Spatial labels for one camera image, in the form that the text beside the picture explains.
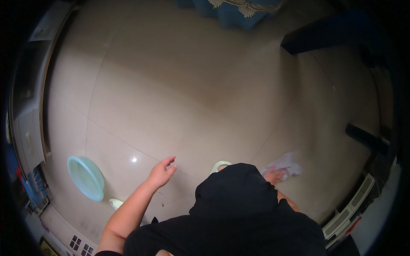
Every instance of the red object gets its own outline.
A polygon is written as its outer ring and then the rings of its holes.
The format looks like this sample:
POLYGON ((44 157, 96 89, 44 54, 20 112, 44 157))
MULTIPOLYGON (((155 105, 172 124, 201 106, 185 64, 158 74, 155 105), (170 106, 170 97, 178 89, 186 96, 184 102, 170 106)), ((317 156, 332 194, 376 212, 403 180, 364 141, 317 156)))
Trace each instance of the red object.
POLYGON ((362 217, 360 216, 356 221, 355 221, 355 223, 353 223, 353 225, 346 231, 346 233, 344 233, 345 235, 347 235, 347 234, 349 234, 352 230, 353 230, 353 228, 355 228, 355 226, 356 226, 356 224, 360 221, 362 219, 362 217))
POLYGON ((23 185, 23 181, 22 181, 22 178, 21 178, 20 167, 17 167, 17 169, 16 169, 16 174, 17 174, 18 178, 20 179, 21 186, 23 187, 23 190, 25 191, 25 188, 24 188, 24 185, 23 185))

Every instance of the person's right hand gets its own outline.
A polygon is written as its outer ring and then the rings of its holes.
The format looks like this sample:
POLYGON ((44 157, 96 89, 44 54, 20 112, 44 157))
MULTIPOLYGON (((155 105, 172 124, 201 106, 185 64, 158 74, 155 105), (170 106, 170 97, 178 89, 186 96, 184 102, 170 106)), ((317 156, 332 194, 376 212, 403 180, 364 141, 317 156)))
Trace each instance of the person's right hand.
POLYGON ((166 169, 166 167, 170 166, 174 161, 175 156, 169 156, 163 159, 161 162, 157 163, 152 168, 146 182, 151 186, 154 186, 156 189, 159 189, 160 187, 165 185, 171 178, 172 174, 174 174, 174 172, 177 170, 176 164, 168 168, 168 170, 166 169))
POLYGON ((272 185, 276 185, 283 177, 284 169, 277 170, 274 166, 270 167, 268 171, 263 175, 266 181, 270 182, 272 185))

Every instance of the black sleeve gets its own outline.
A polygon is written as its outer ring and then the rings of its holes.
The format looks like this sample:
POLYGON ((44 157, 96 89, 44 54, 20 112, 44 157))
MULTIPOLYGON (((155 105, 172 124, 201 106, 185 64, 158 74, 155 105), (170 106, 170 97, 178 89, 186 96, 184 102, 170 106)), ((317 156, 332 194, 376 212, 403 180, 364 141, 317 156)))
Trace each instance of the black sleeve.
POLYGON ((122 255, 115 251, 100 251, 100 252, 97 252, 95 256, 122 256, 122 255))

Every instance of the white cloth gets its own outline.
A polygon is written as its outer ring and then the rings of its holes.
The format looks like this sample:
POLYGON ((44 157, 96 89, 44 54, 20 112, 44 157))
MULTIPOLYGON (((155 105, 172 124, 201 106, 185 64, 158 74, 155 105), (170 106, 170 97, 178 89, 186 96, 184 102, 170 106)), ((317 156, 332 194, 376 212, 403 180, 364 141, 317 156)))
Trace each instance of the white cloth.
POLYGON ((286 180, 288 177, 292 175, 299 175, 302 173, 303 169, 297 163, 293 162, 293 152, 288 152, 281 156, 278 160, 268 164, 265 168, 262 169, 261 174, 262 176, 271 168, 272 166, 275 167, 274 172, 284 169, 283 177, 280 179, 281 181, 286 180))

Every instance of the light green slipper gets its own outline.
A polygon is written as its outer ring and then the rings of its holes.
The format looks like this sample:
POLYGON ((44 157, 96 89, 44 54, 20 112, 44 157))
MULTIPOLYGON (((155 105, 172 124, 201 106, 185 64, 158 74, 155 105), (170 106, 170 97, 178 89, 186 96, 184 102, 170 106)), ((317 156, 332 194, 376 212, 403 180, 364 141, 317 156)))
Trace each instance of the light green slipper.
POLYGON ((211 175, 211 174, 214 173, 214 172, 218 172, 218 168, 219 168, 221 165, 226 165, 226 166, 228 166, 228 165, 232 165, 232 163, 229 162, 229 161, 219 161, 219 162, 217 162, 217 163, 214 164, 214 166, 212 167, 211 172, 209 172, 209 175, 211 175))
POLYGON ((108 202, 115 210, 118 210, 118 208, 120 208, 120 206, 124 203, 123 201, 120 201, 115 198, 111 198, 108 202))

